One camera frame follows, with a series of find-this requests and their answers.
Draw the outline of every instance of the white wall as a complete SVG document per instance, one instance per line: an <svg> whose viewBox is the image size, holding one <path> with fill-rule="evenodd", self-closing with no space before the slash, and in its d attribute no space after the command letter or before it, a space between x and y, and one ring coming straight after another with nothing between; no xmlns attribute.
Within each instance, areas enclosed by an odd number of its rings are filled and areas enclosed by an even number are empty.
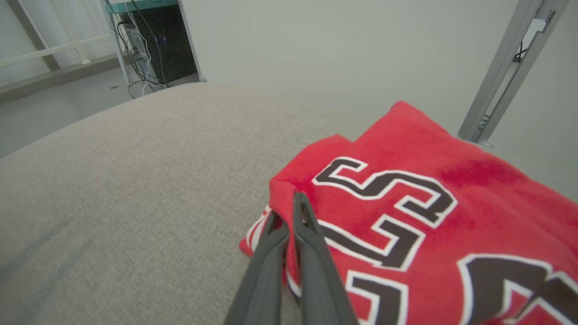
<svg viewBox="0 0 578 325"><path fill-rule="evenodd" d="M183 0L201 72L382 114L398 100L457 132L517 0Z"/></svg>
<svg viewBox="0 0 578 325"><path fill-rule="evenodd" d="M497 150L578 170L578 1L570 0L490 137Z"/></svg>
<svg viewBox="0 0 578 325"><path fill-rule="evenodd" d="M0 60L36 51L6 1L0 1L0 44ZM41 58L9 65L0 68L0 87L48 71Z"/></svg>
<svg viewBox="0 0 578 325"><path fill-rule="evenodd" d="M60 13L76 27L73 31L78 40L108 35L110 28L105 23L99 0L51 0L65 3L65 12ZM71 42L58 14L49 0L23 0L32 21L36 24L45 47L55 47ZM6 1L0 1L0 60L35 52L22 26ZM114 53L111 42L101 42L83 47L89 60ZM75 50L54 54L61 68L80 63ZM9 65L0 68L0 87L48 72L42 59Z"/></svg>

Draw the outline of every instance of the black and white lettering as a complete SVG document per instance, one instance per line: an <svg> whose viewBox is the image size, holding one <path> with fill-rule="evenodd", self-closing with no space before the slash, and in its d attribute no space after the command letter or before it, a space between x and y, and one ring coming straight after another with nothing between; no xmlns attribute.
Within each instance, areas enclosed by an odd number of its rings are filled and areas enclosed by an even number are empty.
<svg viewBox="0 0 578 325"><path fill-rule="evenodd" d="M371 245L329 222L320 219L317 222L327 245L375 267L399 271L407 271L425 238L423 232L388 215L382 215L371 226L373 231L390 239L384 248Z"/></svg>
<svg viewBox="0 0 578 325"><path fill-rule="evenodd" d="M553 273L549 263L503 254L470 254L458 261L464 283L460 325L504 316L515 291L528 298L513 318L515 324L540 306L561 324L578 324L578 285L566 273Z"/></svg>
<svg viewBox="0 0 578 325"><path fill-rule="evenodd" d="M410 195L404 196L394 207L436 228L457 205L456 199L437 180L406 171L381 171L368 177L363 183L339 175L344 169L361 172L367 163L351 158L338 157L325 167L314 179L318 186L333 186L342 189L360 200L379 200L396 184L402 183L431 195L422 202Z"/></svg>
<svg viewBox="0 0 578 325"><path fill-rule="evenodd" d="M407 321L407 285L378 276L349 270L345 290L371 301L367 319L360 325L403 325Z"/></svg>

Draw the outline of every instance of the metal frame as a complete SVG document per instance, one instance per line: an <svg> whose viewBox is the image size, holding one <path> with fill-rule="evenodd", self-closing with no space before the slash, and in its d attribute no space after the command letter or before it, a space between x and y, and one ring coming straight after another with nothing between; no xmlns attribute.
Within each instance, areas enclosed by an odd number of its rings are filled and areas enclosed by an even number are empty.
<svg viewBox="0 0 578 325"><path fill-rule="evenodd" d="M502 83L507 69L512 63L524 35L538 12L542 0L519 0L514 15L507 26L494 59L481 83L472 106L458 131L458 136L467 141L476 142L480 131L479 125L486 113L498 87Z"/></svg>
<svg viewBox="0 0 578 325"><path fill-rule="evenodd" d="M56 12L58 14L58 18L60 19L60 21L62 22L62 25L64 26L65 32L70 37L72 43L68 43L68 44L64 44L64 45L60 45L60 46L55 46L55 47L51 47L49 49L39 50L39 51L32 52L32 53L23 54L21 56L8 58L5 60L0 60L0 68L6 67L8 65L16 64L16 63L28 61L28 60L33 60L35 58L41 58L41 57L49 56L49 55L52 55L54 53L72 50L72 49L76 50L77 54L80 56L82 64L91 63L91 61L88 60L88 58L84 54L82 47L90 45L90 44L94 44L94 43L106 42L107 40L110 39L110 35L104 35L104 36L94 37L94 38L90 38L90 39L79 40L75 26L72 24L72 22L70 20L68 20L68 18L66 16L63 16L63 12L64 12L63 10L65 10L66 6L62 1L63 0L50 0L50 2L52 3L52 6L54 7L54 9L56 10ZM23 10L23 13L29 19L29 15L26 11L26 8L22 5L22 3L20 3L20 1L19 1L19 4L21 6L21 9ZM29 22L31 23L31 25L29 27L32 27L36 31L39 40L42 41L42 37L38 33L37 28L34 26L34 22L31 20Z"/></svg>
<svg viewBox="0 0 578 325"><path fill-rule="evenodd" d="M496 126L500 122L500 119L506 113L506 109L512 103L514 96L522 86L522 82L528 76L528 72L530 72L530 68L536 62L538 55L546 45L546 41L548 37L552 34L552 30L560 20L560 16L562 12L566 8L569 0L551 0L550 3L552 6L550 7L550 16L548 17L548 23L544 27L543 31L538 31L530 43L528 51L526 52L525 56L522 58L520 65L516 69L516 72L512 76L509 84L506 87L506 90L502 94L496 108L492 112L490 119L484 129L482 130L481 134L476 139L477 142L488 141L490 135L496 129Z"/></svg>
<svg viewBox="0 0 578 325"><path fill-rule="evenodd" d="M207 79L201 74L201 68L199 66L199 60L197 59L197 54L195 52L195 47L192 44L192 37L191 37L191 32L188 29L188 22L187 22L187 18L184 14L184 9L183 9L183 4L181 0L178 0L179 3L179 8L181 11L181 16L183 18L183 24L184 24L184 28L185 31L187 33L187 38L188 38L188 44L189 47L191 48L191 52L192 52L192 58L195 61L195 66L197 68L197 74L199 76L199 82L207 82ZM109 26L110 22L114 22L114 12L110 11L110 8L108 7L108 5L106 4L105 0L101 0L101 6L102 6L102 12L105 14L105 18L106 18L106 25ZM123 11L122 6L118 7L119 11ZM127 67L126 65L124 65L124 58L123 58L123 54L121 51L121 46L120 46L120 41L118 40L118 35L114 32L110 33L111 35L111 41L112 41L112 45L114 48L114 52L116 52L116 56L118 57L118 61L120 63L120 69L123 72L123 76L124 76L124 81L127 83L127 85L130 84L130 82L128 81L128 72L127 72Z"/></svg>
<svg viewBox="0 0 578 325"><path fill-rule="evenodd" d="M32 20L28 17L29 16L28 12L22 7L20 2L18 0L6 0L6 2L8 3L8 6L10 6L10 9L14 13L14 15L16 16L16 19L18 19L18 22L24 29L24 32L26 33L26 35L28 35L28 38L30 39L30 42L32 42L34 48L37 51L45 50L46 45L44 44L42 37L37 32L36 26L34 25ZM56 60L52 55L43 56L42 60L44 61L44 63L46 64L46 66L50 71L60 69L58 62L56 62Z"/></svg>
<svg viewBox="0 0 578 325"><path fill-rule="evenodd" d="M192 44L192 36L191 36L191 31L188 30L188 22L187 22L187 16L184 14L184 7L183 7L183 0L179 0L179 8L181 10L181 16L183 17L183 24L184 24L184 30L187 33L187 37L188 37L188 44L191 47L191 52L192 52L192 58L195 61L195 67L197 68L197 75L199 76L199 82L207 82L207 78L205 78L202 74L201 74L201 68L199 66L199 60L197 59L197 54L195 52L195 47Z"/></svg>
<svg viewBox="0 0 578 325"><path fill-rule="evenodd" d="M108 5L106 4L105 0L101 0L101 7L102 7L102 13L104 13L105 15L105 19L106 19L106 28L109 31L109 37L110 37L110 41L112 42L112 47L114 48L114 52L116 53L116 57L118 58L118 63L120 64L120 70L123 72L123 77L124 77L124 82L126 82L127 86L129 86L131 83L128 81L128 72L127 72L127 67L124 65L124 58L123 58L123 52L120 50L120 41L118 40L118 35L116 35L115 32L110 30L110 22L112 21L114 23L114 13L109 13L108 10Z"/></svg>

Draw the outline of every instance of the gray floor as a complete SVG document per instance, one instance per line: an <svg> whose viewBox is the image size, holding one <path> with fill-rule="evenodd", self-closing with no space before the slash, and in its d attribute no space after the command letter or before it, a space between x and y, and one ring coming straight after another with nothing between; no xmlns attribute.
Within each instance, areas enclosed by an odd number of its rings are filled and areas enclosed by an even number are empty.
<svg viewBox="0 0 578 325"><path fill-rule="evenodd" d="M196 74L172 82L197 82ZM142 95L142 83L131 87ZM147 86L144 94L151 93ZM120 68L0 104L0 158L85 117L132 100Z"/></svg>

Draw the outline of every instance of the gray cushion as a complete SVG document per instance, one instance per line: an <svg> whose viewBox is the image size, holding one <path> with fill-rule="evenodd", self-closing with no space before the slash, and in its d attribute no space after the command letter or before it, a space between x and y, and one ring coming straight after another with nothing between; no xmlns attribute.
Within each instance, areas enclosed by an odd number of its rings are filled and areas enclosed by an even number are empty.
<svg viewBox="0 0 578 325"><path fill-rule="evenodd" d="M0 323L221 323L268 180L306 145L354 140L377 118L186 84L3 158ZM576 178L532 168L576 195ZM287 290L282 308L300 323Z"/></svg>

